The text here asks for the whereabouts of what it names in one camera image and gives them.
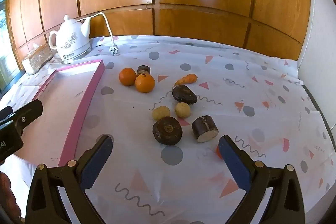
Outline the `person's left hand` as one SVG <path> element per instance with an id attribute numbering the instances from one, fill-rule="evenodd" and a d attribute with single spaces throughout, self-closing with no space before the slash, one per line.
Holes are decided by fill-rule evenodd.
<path id="1" fill-rule="evenodd" d="M 16 202 L 8 176 L 1 172 L 1 205 L 11 219 L 20 219 L 21 210 Z"/>

